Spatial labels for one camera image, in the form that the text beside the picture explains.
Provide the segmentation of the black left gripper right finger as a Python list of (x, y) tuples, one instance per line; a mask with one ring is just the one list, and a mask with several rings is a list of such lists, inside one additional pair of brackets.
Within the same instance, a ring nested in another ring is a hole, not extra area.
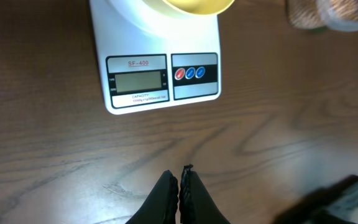
[(181, 174), (180, 222), (182, 224), (229, 224), (192, 168), (192, 164), (184, 166)]

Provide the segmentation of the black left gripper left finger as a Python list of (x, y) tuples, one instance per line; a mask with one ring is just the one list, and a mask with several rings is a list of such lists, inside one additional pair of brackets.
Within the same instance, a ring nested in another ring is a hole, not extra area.
[(176, 224), (177, 209), (178, 180), (166, 170), (126, 224)]

